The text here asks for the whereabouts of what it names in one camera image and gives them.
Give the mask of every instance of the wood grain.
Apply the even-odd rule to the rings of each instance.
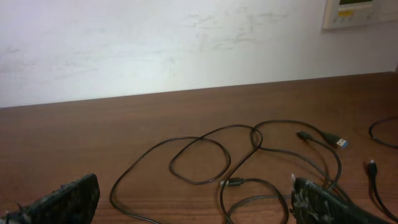
[[[398,114],[397,87],[396,73],[375,73],[3,108],[0,212],[16,209],[16,200],[27,205],[60,184],[95,173],[101,199],[93,223],[143,223],[113,209],[108,195],[119,175],[148,148],[167,138],[200,136],[228,124],[298,119],[349,141],[347,149],[338,150],[343,163],[340,185],[360,207],[388,220],[369,198],[364,165],[370,159],[378,162],[381,197],[398,214],[398,151],[378,145],[367,133],[373,121]],[[334,175],[333,156],[297,139],[299,129],[305,128],[264,126],[264,144],[305,154]],[[397,139],[391,137],[397,134],[396,125],[375,131]],[[250,150],[247,129],[229,129],[211,138],[227,147],[233,165]],[[190,185],[168,170],[171,158],[187,142],[171,142],[144,158],[121,182],[118,200],[162,223],[221,223],[218,183]],[[177,161],[176,168],[189,178],[204,180],[224,163],[216,147],[200,143]],[[270,152],[255,153],[235,176],[266,179],[289,194],[291,173],[323,182],[306,163]],[[226,190],[226,205],[268,193],[259,184],[247,183]],[[279,223],[281,217],[277,200],[251,203],[233,215],[237,223]],[[289,223],[295,223],[292,216]]]

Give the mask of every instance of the wooden table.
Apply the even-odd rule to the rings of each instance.
[[[101,198],[93,223],[143,223],[121,215],[108,195],[121,173],[148,148],[167,138],[201,136],[228,124],[254,126],[268,119],[298,119],[349,141],[346,149],[338,150],[343,163],[339,183],[356,204],[388,220],[369,198],[364,166],[376,160],[381,197],[398,214],[398,150],[379,145],[368,135],[373,121],[398,114],[397,97],[398,75],[375,73],[3,108],[0,212],[17,209],[15,201],[27,205],[60,184],[95,173]],[[375,131],[396,140],[396,125]],[[333,156],[299,140],[295,136],[299,129],[307,130],[292,124],[264,126],[264,144],[305,154],[334,176]],[[211,138],[227,147],[232,165],[251,150],[247,129],[228,129]],[[162,223],[221,223],[219,182],[190,185],[168,170],[171,158],[188,142],[171,142],[150,153],[121,182],[118,200]],[[204,180],[224,163],[216,147],[199,143],[177,161],[176,169],[191,179]],[[323,182],[305,162],[271,152],[255,153],[235,176],[266,179],[289,194],[291,173]],[[226,206],[257,194],[270,191],[255,183],[228,188]],[[276,199],[260,200],[238,209],[233,218],[236,223],[279,223],[282,209]],[[295,223],[293,216],[289,223]]]

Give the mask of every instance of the cable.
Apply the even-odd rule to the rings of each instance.
[[[391,147],[391,148],[394,148],[394,149],[398,149],[398,145],[394,145],[394,144],[390,144],[390,143],[388,143],[388,142],[382,141],[382,140],[378,139],[377,137],[375,137],[375,136],[373,135],[373,128],[374,128],[375,126],[377,126],[377,125],[379,125],[379,124],[381,124],[381,123],[385,123],[385,122],[387,122],[387,121],[395,120],[395,119],[398,119],[398,116],[394,116],[394,117],[390,117],[390,118],[381,119],[381,120],[376,121],[375,123],[373,123],[373,124],[369,127],[369,135],[371,136],[371,138],[372,138],[373,140],[375,140],[376,142],[378,142],[379,144],[382,144],[382,145],[385,145],[385,146],[388,146],[388,147]]]
[[[379,205],[381,206],[381,208],[384,210],[384,212],[386,213],[386,215],[392,219],[394,222],[398,223],[398,218],[393,215],[390,210],[388,210],[388,208],[384,205],[383,201],[381,200],[379,193],[377,192],[377,187],[376,187],[376,174],[377,174],[377,166],[374,160],[371,160],[370,163],[368,164],[368,175],[369,175],[369,181],[371,183],[371,190],[373,190],[373,194],[377,200],[377,202],[379,202]]]
[[[231,179],[231,176],[235,173],[235,171],[238,170],[239,167],[240,167],[251,155],[253,155],[258,149],[262,149],[262,150],[264,150],[264,151],[280,152],[280,153],[290,154],[290,155],[292,155],[292,156],[296,156],[296,157],[298,157],[298,158],[300,158],[300,159],[303,159],[304,161],[308,162],[311,166],[313,166],[317,171],[319,171],[319,173],[321,173],[326,179],[328,179],[328,180],[331,182],[331,184],[330,184],[330,186],[328,187],[328,189],[332,189],[333,187],[336,187],[336,188],[342,193],[342,195],[343,195],[349,202],[351,202],[351,200],[349,199],[349,197],[347,196],[347,194],[346,194],[343,190],[341,190],[341,189],[339,188],[339,186],[337,185],[337,181],[338,181],[338,179],[339,179],[339,177],[340,177],[340,174],[341,174],[341,162],[340,162],[340,160],[339,160],[337,154],[335,154],[335,152],[333,151],[333,149],[330,148],[330,147],[328,147],[326,144],[324,144],[324,143],[322,143],[322,142],[319,142],[319,141],[314,141],[313,139],[305,139],[305,140],[313,141],[313,142],[315,142],[315,143],[317,143],[317,144],[321,143],[322,146],[324,146],[324,147],[326,147],[327,149],[329,149],[329,150],[333,153],[333,155],[336,157],[336,160],[338,161],[338,174],[336,175],[336,177],[335,177],[334,180],[332,180],[324,171],[322,171],[321,168],[319,168],[319,167],[318,167],[315,163],[313,163],[310,159],[307,159],[306,157],[304,157],[304,156],[302,156],[302,155],[300,155],[300,154],[297,154],[296,152],[291,152],[291,151],[281,150],[281,149],[269,149],[269,148],[261,147],[261,144],[262,144],[262,141],[263,141],[263,136],[262,136],[262,133],[261,133],[260,131],[258,131],[257,128],[258,128],[259,126],[263,125],[263,124],[278,123],[278,122],[302,124],[302,125],[304,125],[304,126],[307,126],[307,127],[309,127],[309,128],[312,128],[312,129],[314,129],[317,133],[319,133],[319,134],[321,135],[321,137],[322,137],[329,145],[331,145],[331,146],[341,146],[341,147],[345,147],[345,146],[347,145],[347,142],[346,142],[344,139],[341,139],[340,137],[338,137],[338,136],[336,136],[336,135],[329,134],[329,133],[324,133],[323,131],[320,131],[318,128],[316,128],[316,127],[314,127],[314,126],[312,126],[312,125],[310,125],[310,124],[301,122],[301,121],[286,120],[286,119],[284,119],[284,120],[271,120],[271,121],[261,122],[261,123],[257,124],[255,127],[251,127],[251,126],[244,125],[244,124],[234,124],[234,125],[224,126],[224,127],[222,127],[222,128],[218,128],[218,129],[216,129],[216,130],[214,130],[214,131],[211,131],[211,132],[209,132],[209,133],[206,133],[206,134],[204,134],[204,135],[201,136],[201,137],[188,136],[188,137],[170,138],[170,139],[164,140],[164,141],[162,141],[162,142],[156,144],[155,146],[151,147],[150,149],[148,149],[145,153],[143,153],[143,155],[142,155],[140,158],[138,158],[138,159],[137,159],[137,160],[136,160],[136,161],[135,161],[135,162],[134,162],[134,163],[133,163],[133,164],[120,176],[120,177],[119,177],[119,179],[115,182],[115,184],[113,185],[113,187],[112,187],[112,189],[111,189],[111,192],[110,192],[110,194],[109,194],[109,201],[111,202],[112,206],[113,206],[115,209],[119,210],[120,212],[122,212],[122,213],[125,214],[125,215],[128,215],[128,216],[133,217],[133,218],[137,218],[137,219],[140,219],[140,220],[144,220],[144,221],[147,221],[147,222],[151,222],[151,223],[155,223],[155,224],[160,224],[159,222],[157,222],[157,221],[155,221],[155,220],[152,220],[152,219],[150,219],[150,218],[146,218],[146,217],[143,217],[143,216],[140,216],[140,215],[133,214],[133,213],[131,213],[131,212],[129,212],[129,211],[127,211],[127,210],[121,208],[121,206],[119,206],[119,205],[114,201],[114,192],[115,192],[115,190],[116,190],[116,187],[118,186],[118,184],[120,183],[120,181],[127,175],[127,173],[130,172],[138,162],[140,162],[148,153],[150,153],[150,152],[151,152],[152,150],[154,150],[155,148],[157,148],[157,147],[159,147],[159,146],[161,146],[161,145],[163,145],[163,144],[165,144],[165,143],[167,143],[167,142],[170,142],[170,141],[176,141],[176,140],[181,140],[181,139],[193,139],[192,142],[190,142],[189,144],[187,144],[179,153],[177,153],[176,156],[173,157],[173,159],[170,161],[170,164],[169,164],[169,170],[171,171],[171,173],[172,173],[173,175],[175,175],[175,176],[178,177],[179,179],[181,179],[181,180],[183,180],[183,181],[185,181],[185,182],[188,182],[188,183],[190,183],[190,184],[201,185],[201,184],[210,183],[210,182],[212,182],[212,181],[218,179],[219,177],[221,177],[221,176],[228,170],[228,168],[229,168],[230,165],[231,165],[231,156],[230,156],[228,150],[227,150],[223,145],[221,145],[220,143],[218,143],[218,142],[216,142],[216,141],[214,141],[214,140],[212,140],[212,139],[208,139],[208,138],[205,138],[205,137],[207,137],[208,135],[213,134],[213,133],[215,133],[215,132],[217,132],[217,131],[221,131],[221,130],[227,129],[227,128],[249,128],[249,129],[251,130],[250,139],[251,139],[251,144],[252,144],[252,150],[251,150],[250,152],[248,152],[248,154],[247,154],[245,157],[243,157],[243,159],[225,175],[224,181],[223,181],[223,183],[221,184],[221,190],[220,190],[220,205],[221,205],[221,209],[222,209],[222,211],[223,211],[224,217],[225,217],[225,219],[226,219],[226,221],[227,221],[228,223],[234,224],[233,221],[231,220],[229,214],[232,213],[236,208],[238,208],[238,207],[244,205],[245,203],[248,203],[248,202],[250,202],[250,201],[252,201],[252,200],[256,200],[256,199],[260,199],[260,198],[275,198],[275,195],[258,195],[258,196],[254,196],[254,197],[251,197],[251,198],[245,198],[245,199],[243,199],[243,200],[237,202],[236,204],[234,204],[234,205],[230,208],[230,210],[229,210],[228,212],[227,212],[226,209],[225,209],[224,202],[223,202],[223,191],[224,191],[224,188],[226,187],[226,185],[228,184],[229,181],[232,181],[232,180],[233,180],[233,179]],[[255,134],[255,133],[257,133],[257,134],[258,134],[257,137],[259,137],[258,143],[256,143],[256,141],[254,140],[254,134]],[[183,175],[179,174],[179,173],[174,169],[175,161],[181,156],[181,154],[182,154],[189,146],[191,146],[192,144],[194,144],[194,143],[196,143],[196,142],[198,142],[198,141],[209,141],[209,142],[212,142],[213,144],[216,144],[217,146],[219,146],[220,149],[224,152],[224,155],[225,155],[225,158],[226,158],[226,161],[227,161],[226,166],[224,167],[224,169],[223,169],[221,172],[219,172],[219,173],[218,173],[217,175],[215,175],[214,177],[212,177],[212,178],[210,178],[210,179],[208,179],[208,180],[204,180],[204,181],[193,181],[193,180],[189,180],[188,178],[186,178],[186,177],[184,177]],[[287,220],[289,219],[289,213],[286,212],[286,211],[287,211],[287,204],[286,204],[286,202],[285,202],[285,200],[284,200],[284,197],[287,198],[287,197],[289,197],[289,196],[283,196],[283,195],[276,189],[276,187],[274,187],[271,183],[269,183],[269,182],[267,182],[267,181],[265,181],[265,180],[261,180],[261,179],[239,179],[239,181],[243,181],[243,182],[245,182],[245,181],[256,181],[256,182],[261,182],[261,183],[263,183],[263,184],[266,184],[268,187],[270,187],[270,188],[277,194],[276,196],[277,196],[277,198],[280,200],[280,202],[281,202],[281,204],[282,204],[282,207],[283,207],[283,209],[284,209],[284,218],[282,219],[282,223],[286,223],[286,222],[287,222]]]

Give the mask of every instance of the desk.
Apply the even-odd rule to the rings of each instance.
[[[108,195],[116,179],[148,148],[167,138],[201,136],[228,124],[298,119],[349,141],[346,149],[338,150],[343,163],[339,184],[357,205],[388,220],[369,198],[364,166],[370,159],[378,162],[379,193],[398,214],[398,150],[368,135],[372,122],[398,114],[397,97],[398,75],[375,73],[3,108],[0,211],[15,210],[16,200],[27,205],[60,184],[95,173],[101,198],[93,223],[144,223],[113,209]],[[299,140],[299,129],[307,130],[292,124],[264,126],[264,144],[305,154],[334,176],[333,155]],[[393,131],[397,133],[396,126],[389,125],[376,131],[391,139]],[[233,166],[251,150],[247,129],[228,129],[210,138],[227,147]],[[161,223],[221,223],[219,182],[190,185],[168,170],[171,158],[188,142],[171,142],[145,157],[120,183],[118,200]],[[212,177],[223,166],[222,153],[205,142],[193,146],[175,165],[194,180]],[[323,182],[304,161],[272,152],[255,153],[234,176],[266,179],[289,194],[291,173]],[[246,183],[226,189],[224,197],[229,207],[240,198],[269,193],[259,184]],[[260,200],[239,208],[233,218],[237,223],[279,223],[282,209],[276,199]],[[289,223],[295,223],[293,216]]]

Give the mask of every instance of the white wall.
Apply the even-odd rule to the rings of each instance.
[[[325,0],[0,0],[0,107],[394,70],[398,23]]]

